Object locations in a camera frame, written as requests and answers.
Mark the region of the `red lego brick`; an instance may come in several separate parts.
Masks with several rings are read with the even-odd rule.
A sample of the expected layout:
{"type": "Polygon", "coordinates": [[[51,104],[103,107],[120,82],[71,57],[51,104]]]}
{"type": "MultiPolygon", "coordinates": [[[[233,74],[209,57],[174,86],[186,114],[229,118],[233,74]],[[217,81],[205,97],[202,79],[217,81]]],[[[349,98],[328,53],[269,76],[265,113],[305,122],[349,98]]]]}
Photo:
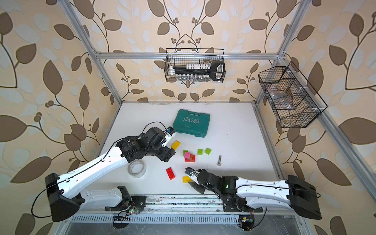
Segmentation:
{"type": "Polygon", "coordinates": [[[195,155],[191,155],[189,157],[185,157],[185,162],[194,163],[195,160],[196,160],[196,156],[195,155]]]}
{"type": "Polygon", "coordinates": [[[169,177],[170,180],[173,180],[173,179],[176,178],[176,176],[175,176],[175,174],[174,174],[174,172],[173,172],[173,170],[172,170],[171,167],[167,168],[165,171],[166,171],[166,173],[167,173],[167,175],[168,175],[168,177],[169,177]]]}

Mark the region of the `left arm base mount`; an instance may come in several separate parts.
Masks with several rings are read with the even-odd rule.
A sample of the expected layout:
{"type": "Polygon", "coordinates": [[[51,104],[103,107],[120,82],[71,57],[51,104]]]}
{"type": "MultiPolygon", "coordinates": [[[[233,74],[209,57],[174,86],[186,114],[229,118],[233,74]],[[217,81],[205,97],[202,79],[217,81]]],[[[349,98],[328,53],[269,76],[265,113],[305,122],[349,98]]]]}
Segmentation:
{"type": "Polygon", "coordinates": [[[144,210],[146,205],[146,196],[143,195],[134,195],[130,196],[129,199],[122,199],[122,201],[117,204],[115,207],[105,207],[105,211],[109,212],[120,212],[120,211],[129,211],[136,213],[144,210]]]}

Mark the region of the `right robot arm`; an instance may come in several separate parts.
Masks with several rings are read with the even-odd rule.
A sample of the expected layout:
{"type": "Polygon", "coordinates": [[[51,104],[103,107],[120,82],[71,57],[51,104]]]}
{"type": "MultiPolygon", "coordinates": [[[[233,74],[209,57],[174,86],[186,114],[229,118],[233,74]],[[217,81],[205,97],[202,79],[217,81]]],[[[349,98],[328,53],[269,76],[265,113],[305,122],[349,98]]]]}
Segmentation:
{"type": "Polygon", "coordinates": [[[225,212],[251,212],[258,208],[282,208],[314,220],[322,218],[316,188],[290,175],[280,181],[253,181],[236,176],[216,176],[205,169],[185,169],[191,187],[200,194],[213,192],[225,212]]]}

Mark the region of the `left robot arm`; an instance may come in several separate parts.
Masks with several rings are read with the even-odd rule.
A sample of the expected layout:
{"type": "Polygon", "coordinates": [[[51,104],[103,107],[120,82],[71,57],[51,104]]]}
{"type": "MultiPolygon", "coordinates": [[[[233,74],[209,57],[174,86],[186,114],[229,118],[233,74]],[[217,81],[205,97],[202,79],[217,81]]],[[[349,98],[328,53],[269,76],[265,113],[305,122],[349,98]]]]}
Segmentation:
{"type": "Polygon", "coordinates": [[[91,191],[88,186],[111,171],[144,156],[156,156],[168,162],[175,150],[167,143],[175,135],[172,127],[165,131],[152,127],[138,136],[128,136],[113,143],[103,155],[63,175],[52,173],[45,178],[52,220],[66,220],[83,209],[130,211],[135,203],[125,186],[91,191]]]}

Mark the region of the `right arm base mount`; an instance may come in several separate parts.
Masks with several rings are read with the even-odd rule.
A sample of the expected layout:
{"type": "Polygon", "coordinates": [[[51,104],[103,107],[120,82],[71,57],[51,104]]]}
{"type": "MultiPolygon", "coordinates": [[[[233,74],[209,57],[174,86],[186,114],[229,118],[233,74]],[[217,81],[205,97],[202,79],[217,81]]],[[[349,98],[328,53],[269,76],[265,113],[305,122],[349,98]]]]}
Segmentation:
{"type": "Polygon", "coordinates": [[[247,205],[245,198],[234,195],[221,196],[224,212],[263,212],[263,208],[252,208],[247,205]]]}

